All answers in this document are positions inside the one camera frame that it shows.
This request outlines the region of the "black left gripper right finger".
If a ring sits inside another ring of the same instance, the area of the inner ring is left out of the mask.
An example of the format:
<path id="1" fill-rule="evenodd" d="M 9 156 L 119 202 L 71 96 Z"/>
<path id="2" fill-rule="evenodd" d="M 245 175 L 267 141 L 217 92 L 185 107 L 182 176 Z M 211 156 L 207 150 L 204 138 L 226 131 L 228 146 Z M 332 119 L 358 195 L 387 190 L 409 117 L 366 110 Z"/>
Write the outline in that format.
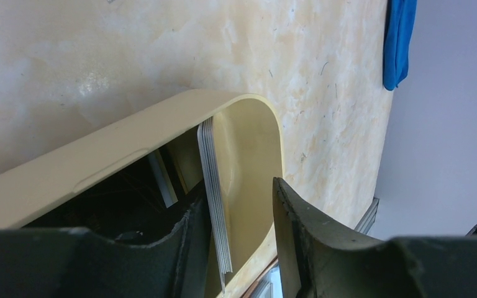
<path id="1" fill-rule="evenodd" d="M 477 235 L 375 239 L 282 178 L 273 216 L 284 297 L 477 297 Z"/>

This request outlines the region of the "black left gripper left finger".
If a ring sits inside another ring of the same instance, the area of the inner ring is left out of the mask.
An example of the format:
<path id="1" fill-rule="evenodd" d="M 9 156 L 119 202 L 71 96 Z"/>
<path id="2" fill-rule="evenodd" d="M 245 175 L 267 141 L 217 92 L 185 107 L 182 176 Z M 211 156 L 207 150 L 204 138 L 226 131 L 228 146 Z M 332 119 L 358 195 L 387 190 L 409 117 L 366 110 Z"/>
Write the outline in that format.
<path id="1" fill-rule="evenodd" d="M 211 225 L 204 193 L 175 204 L 140 243 L 87 228 L 0 230 L 0 297 L 202 297 Z"/>

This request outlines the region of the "tan leather card holder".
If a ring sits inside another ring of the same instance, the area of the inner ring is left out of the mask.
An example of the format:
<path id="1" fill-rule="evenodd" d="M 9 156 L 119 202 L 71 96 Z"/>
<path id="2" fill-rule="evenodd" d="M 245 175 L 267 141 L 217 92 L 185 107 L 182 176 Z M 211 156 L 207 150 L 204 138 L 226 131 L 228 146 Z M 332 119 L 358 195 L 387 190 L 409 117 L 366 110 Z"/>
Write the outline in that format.
<path id="1" fill-rule="evenodd" d="M 242 297 L 281 298 L 283 296 L 278 258 L 261 273 Z"/>

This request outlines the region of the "blue cloth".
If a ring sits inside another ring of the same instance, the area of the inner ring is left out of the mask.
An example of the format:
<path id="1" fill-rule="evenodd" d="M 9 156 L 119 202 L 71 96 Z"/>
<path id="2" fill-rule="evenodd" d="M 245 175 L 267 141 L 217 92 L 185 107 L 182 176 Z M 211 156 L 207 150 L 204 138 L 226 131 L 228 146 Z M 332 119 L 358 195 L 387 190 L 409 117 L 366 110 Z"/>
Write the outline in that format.
<path id="1" fill-rule="evenodd" d="M 383 45 L 383 86 L 393 91 L 409 70 L 409 46 L 417 0 L 390 0 L 387 4 Z"/>

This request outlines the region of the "yellow credit cards stack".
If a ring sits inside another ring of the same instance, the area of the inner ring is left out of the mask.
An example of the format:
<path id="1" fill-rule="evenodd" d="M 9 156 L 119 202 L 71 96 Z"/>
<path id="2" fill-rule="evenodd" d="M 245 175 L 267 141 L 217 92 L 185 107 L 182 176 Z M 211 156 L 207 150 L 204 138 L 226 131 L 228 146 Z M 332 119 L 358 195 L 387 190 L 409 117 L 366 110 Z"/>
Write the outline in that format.
<path id="1" fill-rule="evenodd" d="M 232 259 L 225 219 L 225 208 L 219 180 L 219 170 L 214 145 L 214 118 L 198 125 L 197 140 L 201 157 L 204 185 L 206 188 L 212 232 L 216 248 L 221 293 L 225 294 L 225 275 L 231 273 Z"/>

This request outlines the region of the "cream plastic tray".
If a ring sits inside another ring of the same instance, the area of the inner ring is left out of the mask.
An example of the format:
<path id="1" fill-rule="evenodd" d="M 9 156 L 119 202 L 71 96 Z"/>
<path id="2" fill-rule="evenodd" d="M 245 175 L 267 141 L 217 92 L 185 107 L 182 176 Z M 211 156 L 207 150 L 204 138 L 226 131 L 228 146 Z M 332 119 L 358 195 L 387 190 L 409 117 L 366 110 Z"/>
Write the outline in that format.
<path id="1" fill-rule="evenodd" d="M 284 172 L 275 109 L 255 94 L 186 91 L 0 174 L 0 230 L 87 228 L 136 243 L 148 230 L 161 238 L 174 204 L 165 207 L 148 155 L 160 151 L 177 203 L 207 198 L 197 130 L 210 117 L 233 271 L 222 295 L 209 213 L 202 297 L 241 297 L 276 257 L 271 182 Z"/>

